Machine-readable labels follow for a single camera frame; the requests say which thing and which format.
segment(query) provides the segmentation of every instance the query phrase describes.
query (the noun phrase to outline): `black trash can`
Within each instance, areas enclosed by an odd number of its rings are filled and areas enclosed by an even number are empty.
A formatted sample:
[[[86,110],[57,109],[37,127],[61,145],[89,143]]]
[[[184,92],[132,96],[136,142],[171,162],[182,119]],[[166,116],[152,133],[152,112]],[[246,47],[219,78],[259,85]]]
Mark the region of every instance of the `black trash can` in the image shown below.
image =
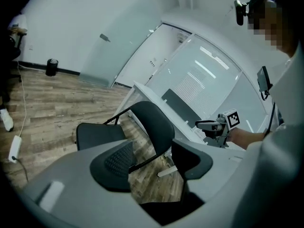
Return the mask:
[[[58,60],[56,59],[49,59],[47,61],[47,70],[46,75],[47,76],[55,76],[57,72],[58,67]]]

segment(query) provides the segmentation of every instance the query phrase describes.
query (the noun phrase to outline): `office chair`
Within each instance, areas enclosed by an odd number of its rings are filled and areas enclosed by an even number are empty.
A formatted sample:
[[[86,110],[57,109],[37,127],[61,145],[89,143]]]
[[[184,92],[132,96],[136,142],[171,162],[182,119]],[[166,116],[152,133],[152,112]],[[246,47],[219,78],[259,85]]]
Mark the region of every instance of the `office chair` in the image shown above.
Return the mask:
[[[140,164],[137,164],[137,160],[133,156],[129,173],[145,166],[165,153],[171,147],[172,139],[175,136],[174,127],[158,106],[149,101],[135,103],[107,120],[104,124],[81,123],[76,129],[77,149],[80,151],[104,143],[126,139],[122,127],[117,125],[117,122],[120,115],[129,110],[144,126],[156,152],[153,157]],[[114,119],[114,125],[107,125]]]
[[[0,74],[0,91],[4,102],[10,101],[10,96],[7,91],[6,81],[11,78],[18,78],[19,82],[21,82],[21,75],[10,73],[10,63],[12,62],[12,60],[16,59],[21,54],[20,45],[22,38],[25,35],[26,33],[18,34],[19,41],[17,47],[15,47],[16,44],[15,40],[9,35],[7,35],[7,40],[4,41],[4,46],[6,51],[4,53],[4,65],[1,67],[1,74]]]

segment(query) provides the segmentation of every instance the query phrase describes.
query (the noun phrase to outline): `white cable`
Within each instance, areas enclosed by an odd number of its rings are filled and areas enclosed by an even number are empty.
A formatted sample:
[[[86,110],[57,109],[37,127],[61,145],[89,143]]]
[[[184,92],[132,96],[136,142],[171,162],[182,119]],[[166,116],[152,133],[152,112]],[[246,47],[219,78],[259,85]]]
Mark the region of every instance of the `white cable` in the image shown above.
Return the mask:
[[[26,107],[26,103],[25,103],[25,90],[24,90],[24,86],[23,86],[23,79],[22,79],[22,76],[21,76],[21,73],[20,73],[20,70],[19,70],[19,61],[17,61],[17,63],[18,63],[17,69],[18,69],[18,72],[20,74],[21,84],[22,84],[22,89],[23,89],[23,101],[24,101],[24,111],[25,111],[23,124],[22,124],[21,131],[20,131],[20,134],[19,134],[19,137],[20,137],[21,133],[22,133],[22,130],[23,130],[23,127],[24,127],[25,120],[27,118],[27,107]]]
[[[36,71],[41,71],[41,72],[44,72],[43,69],[38,69],[38,68],[31,68],[31,67],[27,67],[27,66],[22,66],[22,65],[19,65],[19,67],[22,67],[22,68],[26,68],[26,69],[31,69],[31,70],[36,70]]]

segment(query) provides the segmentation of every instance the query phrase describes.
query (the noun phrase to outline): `glass wall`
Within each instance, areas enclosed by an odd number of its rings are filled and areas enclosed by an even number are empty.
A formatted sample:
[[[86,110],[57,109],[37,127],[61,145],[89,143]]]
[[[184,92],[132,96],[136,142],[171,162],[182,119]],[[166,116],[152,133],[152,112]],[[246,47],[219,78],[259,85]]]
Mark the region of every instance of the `glass wall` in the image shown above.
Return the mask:
[[[203,38],[188,43],[152,78],[148,87],[159,97],[168,89],[177,94],[202,120],[237,109],[240,128],[257,132],[266,111],[241,69],[220,49]]]
[[[226,54],[195,35],[148,87],[159,97],[170,88],[201,119],[208,119],[231,92],[240,73]]]

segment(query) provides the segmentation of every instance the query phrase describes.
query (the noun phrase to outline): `ceiling light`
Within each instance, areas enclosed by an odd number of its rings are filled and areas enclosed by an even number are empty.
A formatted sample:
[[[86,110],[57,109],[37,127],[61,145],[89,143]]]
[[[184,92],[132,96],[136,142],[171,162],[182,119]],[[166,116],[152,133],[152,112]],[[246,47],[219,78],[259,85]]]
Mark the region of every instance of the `ceiling light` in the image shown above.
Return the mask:
[[[207,49],[205,49],[204,47],[200,47],[200,50],[205,52],[208,56],[210,56],[211,58],[213,58],[214,60],[216,60],[217,62],[219,62],[226,70],[229,69],[229,67],[227,66],[226,63],[224,63],[221,59],[219,59],[218,57],[213,57],[212,53],[209,52]]]
[[[199,63],[197,60],[195,60],[195,63],[197,64],[197,65],[199,65],[202,69],[204,69],[207,73],[209,73],[213,78],[216,78],[216,76],[213,74],[213,73],[211,73],[208,69],[206,69],[201,63]]]

